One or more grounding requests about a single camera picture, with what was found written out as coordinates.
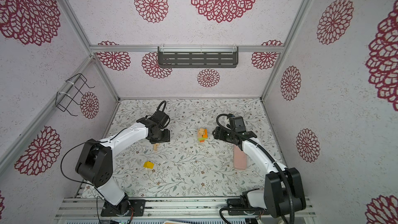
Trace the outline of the orange wooden block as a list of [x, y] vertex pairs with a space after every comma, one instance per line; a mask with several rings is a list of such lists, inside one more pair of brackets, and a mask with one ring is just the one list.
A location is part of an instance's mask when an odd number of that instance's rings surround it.
[[208, 132], [207, 132], [207, 129], [205, 129], [205, 131], [204, 131], [203, 138], [205, 138], [205, 139], [207, 139], [207, 138], [208, 138]]

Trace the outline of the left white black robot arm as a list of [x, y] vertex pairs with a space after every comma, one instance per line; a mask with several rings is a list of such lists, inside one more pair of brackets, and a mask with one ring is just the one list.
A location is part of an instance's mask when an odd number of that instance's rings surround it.
[[171, 132], [167, 126], [170, 120], [165, 112], [157, 110], [113, 136], [99, 141], [88, 140], [83, 144], [75, 171], [94, 186], [107, 204], [123, 212], [128, 208], [129, 197], [113, 176], [117, 156], [141, 140], [151, 144], [169, 142]]

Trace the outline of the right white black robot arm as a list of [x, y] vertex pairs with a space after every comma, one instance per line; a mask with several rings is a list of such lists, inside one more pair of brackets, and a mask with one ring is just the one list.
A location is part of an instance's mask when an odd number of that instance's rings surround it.
[[248, 190], [238, 200], [227, 200], [227, 207], [220, 209], [220, 217], [228, 211], [231, 215], [263, 214], [281, 218], [286, 224], [295, 222], [295, 214], [306, 209], [306, 199], [301, 175], [296, 168], [288, 168], [278, 162], [260, 143], [257, 135], [246, 129], [241, 116], [226, 114], [229, 124], [222, 125], [218, 115], [214, 139], [238, 147], [265, 174], [264, 188]]

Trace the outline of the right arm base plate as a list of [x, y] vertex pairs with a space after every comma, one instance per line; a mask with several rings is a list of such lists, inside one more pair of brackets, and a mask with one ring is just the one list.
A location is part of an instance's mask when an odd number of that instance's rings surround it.
[[230, 216], [259, 216], [265, 211], [263, 208], [249, 206], [244, 200], [238, 198], [227, 199], [227, 208]]

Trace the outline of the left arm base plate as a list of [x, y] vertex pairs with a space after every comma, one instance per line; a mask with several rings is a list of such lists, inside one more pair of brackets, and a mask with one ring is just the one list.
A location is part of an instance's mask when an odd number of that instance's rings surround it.
[[118, 205], [112, 205], [108, 201], [104, 202], [101, 217], [141, 217], [144, 214], [146, 200], [123, 199]]

